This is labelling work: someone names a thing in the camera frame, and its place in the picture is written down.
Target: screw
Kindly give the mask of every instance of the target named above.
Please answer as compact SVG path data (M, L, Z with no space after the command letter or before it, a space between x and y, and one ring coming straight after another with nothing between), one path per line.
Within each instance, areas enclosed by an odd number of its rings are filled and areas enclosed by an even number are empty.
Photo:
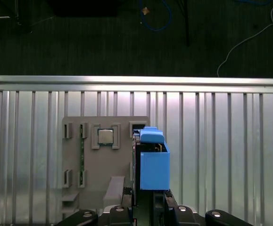
M83 217L89 218L89 217L91 217L91 216L92 216L92 214L91 214L90 212L84 212Z
M121 211L123 211L124 209L123 209L123 207L121 207L121 206L119 206L119 207L117 207L116 208L116 211L119 211L119 212L121 212Z
M221 217L221 214L218 213L218 212L212 212L212 215L213 215L214 217L216 217L216 218Z
M182 212L185 212L185 211L187 210L187 208L185 208L184 206L180 206L180 207L178 207L178 209L179 209L180 211L182 211Z

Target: blue 3d-printed part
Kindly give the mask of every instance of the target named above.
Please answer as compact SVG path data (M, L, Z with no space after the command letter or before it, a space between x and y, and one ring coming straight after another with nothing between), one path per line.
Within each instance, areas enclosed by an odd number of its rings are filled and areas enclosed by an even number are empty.
M140 130L141 143L163 144L162 152L141 151L141 190L170 189L170 150L156 127Z
M141 143L163 144L165 142L163 132L158 130L157 127L149 126L141 129L140 139Z

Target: rectangular slot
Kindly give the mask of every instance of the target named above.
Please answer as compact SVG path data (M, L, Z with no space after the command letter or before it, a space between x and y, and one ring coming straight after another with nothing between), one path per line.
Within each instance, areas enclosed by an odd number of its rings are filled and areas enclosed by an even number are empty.
M67 184L67 172L68 172L68 170L66 170L66 171L64 172L64 184L65 184L65 185Z
M78 188L85 188L87 171L78 172Z
M69 188L72 185L72 170L65 170L63 172L63 187Z
M72 123L66 123L63 125L63 138L72 138Z
M147 121L130 121L130 137L133 136L133 130L135 129L143 129L145 126L148 126Z
M120 149L121 142L120 142L120 132L121 132L121 124L120 123L113 123L112 124L113 129L113 144L112 149Z
M67 125L64 125L64 138L67 138Z
M88 137L88 123L80 124L80 138L87 138Z

